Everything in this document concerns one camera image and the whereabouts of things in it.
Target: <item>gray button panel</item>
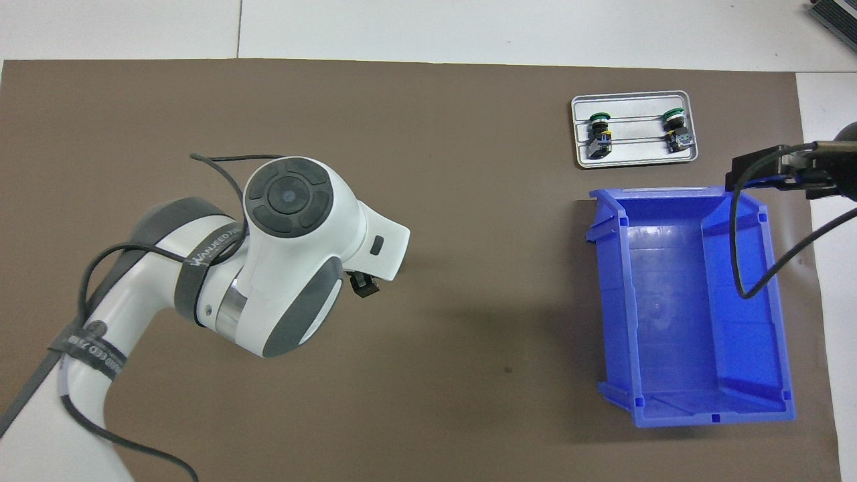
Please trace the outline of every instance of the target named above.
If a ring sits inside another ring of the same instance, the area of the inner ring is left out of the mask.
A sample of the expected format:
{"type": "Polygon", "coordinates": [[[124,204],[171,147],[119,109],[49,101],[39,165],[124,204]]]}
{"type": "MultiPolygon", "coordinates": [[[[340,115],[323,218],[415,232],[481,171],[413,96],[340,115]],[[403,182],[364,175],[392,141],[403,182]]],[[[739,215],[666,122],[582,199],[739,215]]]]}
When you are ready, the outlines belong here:
{"type": "Polygon", "coordinates": [[[333,207],[327,170],[312,160],[290,157],[260,169],[247,188],[249,221],[278,238],[297,238],[321,226],[333,207]]]}

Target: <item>black button switch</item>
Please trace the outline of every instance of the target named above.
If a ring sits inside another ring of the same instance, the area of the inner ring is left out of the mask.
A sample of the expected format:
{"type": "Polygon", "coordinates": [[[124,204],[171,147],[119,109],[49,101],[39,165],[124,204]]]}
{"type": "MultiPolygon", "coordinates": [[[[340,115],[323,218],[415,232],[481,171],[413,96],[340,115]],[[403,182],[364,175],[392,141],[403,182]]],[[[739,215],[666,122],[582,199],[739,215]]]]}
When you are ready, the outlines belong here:
{"type": "Polygon", "coordinates": [[[289,162],[285,165],[285,168],[289,172],[295,172],[304,176],[310,184],[324,184],[330,178],[327,176],[327,171],[324,170],[324,167],[315,164],[313,161],[304,158],[295,158],[289,159],[289,162]]]}
{"type": "Polygon", "coordinates": [[[265,194],[265,185],[276,175],[276,163],[262,167],[259,172],[253,176],[253,182],[250,183],[250,188],[247,190],[247,197],[250,199],[261,199],[262,195],[265,194]]]}
{"type": "Polygon", "coordinates": [[[276,232],[291,232],[291,220],[271,212],[265,206],[257,206],[253,210],[253,216],[264,227],[276,232]]]}
{"type": "Polygon", "coordinates": [[[294,176],[277,179],[268,188],[268,202],[280,213],[294,214],[309,202],[309,188],[294,176]]]}
{"type": "Polygon", "coordinates": [[[327,204],[329,202],[330,196],[326,192],[316,191],[313,193],[313,201],[309,206],[307,206],[306,211],[301,213],[301,226],[309,228],[310,226],[319,223],[321,216],[323,216],[327,210],[327,204]]]}
{"type": "Polygon", "coordinates": [[[375,241],[372,243],[372,248],[369,250],[370,255],[378,256],[381,253],[381,246],[384,245],[383,236],[375,236],[375,241]]]}

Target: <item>white floor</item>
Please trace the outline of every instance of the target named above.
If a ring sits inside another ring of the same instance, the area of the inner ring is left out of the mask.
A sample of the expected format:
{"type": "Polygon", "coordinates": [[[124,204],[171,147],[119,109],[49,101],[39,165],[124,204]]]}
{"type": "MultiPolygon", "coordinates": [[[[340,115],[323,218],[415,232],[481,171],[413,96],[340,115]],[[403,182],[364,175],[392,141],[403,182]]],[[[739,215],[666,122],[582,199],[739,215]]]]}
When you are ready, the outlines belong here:
{"type": "MultiPolygon", "coordinates": [[[[807,141],[857,121],[857,53],[801,0],[0,0],[0,62],[336,58],[804,72],[807,141]]],[[[813,224],[851,208],[812,204],[813,224]]],[[[857,224],[816,243],[842,479],[857,481],[857,224]]]]}

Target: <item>black strap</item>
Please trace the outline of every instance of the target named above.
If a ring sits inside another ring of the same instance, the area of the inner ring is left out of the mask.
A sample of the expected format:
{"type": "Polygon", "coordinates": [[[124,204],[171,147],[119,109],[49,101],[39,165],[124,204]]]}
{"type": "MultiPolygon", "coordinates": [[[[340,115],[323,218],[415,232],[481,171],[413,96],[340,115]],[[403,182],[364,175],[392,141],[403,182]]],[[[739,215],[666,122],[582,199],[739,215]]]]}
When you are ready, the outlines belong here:
{"type": "Polygon", "coordinates": [[[178,273],[173,302],[181,316],[205,326],[196,318],[196,301],[202,291],[212,261],[226,248],[230,247],[241,234],[241,225],[229,223],[221,226],[203,239],[184,259],[182,270],[178,273]]]}
{"type": "Polygon", "coordinates": [[[128,357],[109,341],[103,340],[91,331],[76,325],[67,325],[57,338],[48,346],[49,350],[63,352],[72,358],[93,367],[116,380],[128,357]]]}

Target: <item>black cable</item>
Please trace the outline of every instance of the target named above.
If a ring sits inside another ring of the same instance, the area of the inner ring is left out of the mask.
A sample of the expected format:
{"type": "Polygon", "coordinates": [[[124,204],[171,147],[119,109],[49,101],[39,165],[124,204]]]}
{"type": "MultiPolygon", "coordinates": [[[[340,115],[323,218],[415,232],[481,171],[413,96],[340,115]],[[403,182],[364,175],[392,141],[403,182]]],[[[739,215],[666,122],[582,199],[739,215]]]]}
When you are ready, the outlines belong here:
{"type": "Polygon", "coordinates": [[[243,208],[243,206],[244,206],[244,194],[242,193],[241,188],[238,187],[238,183],[235,181],[235,178],[233,178],[230,175],[230,173],[226,171],[226,169],[218,166],[215,163],[221,162],[220,160],[244,160],[244,159],[239,159],[239,158],[248,158],[248,159],[257,159],[257,158],[253,157],[253,156],[236,156],[235,158],[225,158],[225,157],[224,158],[210,158],[210,157],[206,157],[202,154],[197,154],[197,153],[191,153],[190,158],[193,160],[198,160],[202,163],[205,163],[207,166],[209,166],[212,169],[214,169],[215,171],[219,172],[221,176],[226,178],[226,181],[229,183],[230,186],[232,186],[232,190],[234,190],[235,194],[238,196],[238,202],[240,203],[240,205],[242,207],[241,213],[242,213],[243,220],[241,222],[241,233],[238,235],[236,241],[234,241],[232,243],[232,245],[226,249],[226,251],[220,253],[217,257],[215,257],[212,260],[211,265],[215,266],[215,265],[218,265],[218,264],[226,261],[227,259],[231,258],[232,255],[234,255],[235,253],[238,252],[239,249],[241,249],[242,244],[244,244],[244,239],[247,237],[247,231],[248,231],[247,216],[243,215],[243,213],[244,213],[244,208],[243,208]]]}
{"type": "Polygon", "coordinates": [[[735,183],[734,192],[732,195],[732,201],[729,206],[729,248],[730,254],[732,258],[732,275],[735,282],[735,288],[738,290],[738,294],[743,299],[750,299],[756,296],[765,285],[768,284],[771,278],[782,269],[783,266],[786,265],[793,257],[795,257],[799,252],[805,249],[807,246],[812,244],[816,239],[821,238],[826,233],[830,232],[834,228],[839,225],[845,223],[848,220],[851,220],[857,217],[857,208],[848,211],[847,213],[838,216],[833,219],[831,222],[821,226],[814,232],[811,232],[808,236],[801,239],[792,249],[788,250],[788,252],[783,255],[773,266],[768,269],[767,272],[762,276],[762,278],[750,289],[749,292],[744,291],[744,284],[741,280],[741,272],[739,268],[738,261],[738,202],[740,199],[741,190],[744,189],[747,181],[753,177],[753,175],[758,172],[760,169],[765,167],[771,162],[774,162],[781,158],[784,155],[794,154],[799,151],[807,151],[814,150],[818,147],[818,144],[815,142],[809,142],[807,144],[800,144],[797,146],[791,146],[788,148],[783,148],[774,153],[768,154],[764,156],[762,159],[757,160],[749,168],[738,178],[738,181],[735,183]]]}
{"type": "Polygon", "coordinates": [[[233,156],[225,156],[225,157],[210,157],[210,160],[214,162],[229,162],[231,160],[259,160],[259,159],[280,159],[284,158],[284,155],[280,154],[247,154],[247,155],[233,155],[233,156]]]}
{"type": "Polygon", "coordinates": [[[153,449],[152,447],[148,447],[141,443],[132,442],[127,438],[120,437],[111,431],[99,427],[98,425],[93,423],[92,420],[88,419],[86,415],[81,413],[81,411],[78,410],[77,407],[75,407],[75,404],[71,402],[71,398],[68,395],[61,396],[60,400],[63,402],[63,407],[65,407],[65,411],[69,413],[71,418],[74,419],[78,425],[87,429],[87,431],[89,431],[90,433],[98,437],[107,439],[115,443],[116,445],[121,445],[127,449],[136,450],[138,452],[142,452],[143,454],[153,455],[166,461],[170,461],[186,470],[188,472],[188,475],[190,475],[190,478],[194,482],[199,482],[200,478],[198,475],[196,475],[196,471],[186,461],[183,461],[175,455],[167,454],[166,452],[161,452],[158,449],[153,449]]]}
{"type": "Polygon", "coordinates": [[[95,268],[102,262],[106,257],[115,253],[116,251],[123,250],[138,250],[138,251],[146,251],[150,253],[155,253],[166,258],[169,258],[173,261],[184,262],[184,256],[179,256],[176,253],[170,252],[168,250],[164,250],[159,248],[158,246],[152,246],[149,244],[139,244],[139,243],[119,243],[114,244],[111,247],[103,250],[96,256],[92,261],[89,262],[87,269],[83,272],[83,280],[81,281],[81,289],[77,293],[77,319],[75,320],[79,326],[83,326],[83,323],[89,318],[89,313],[87,312],[87,293],[89,291],[89,281],[93,276],[93,271],[95,268]]]}

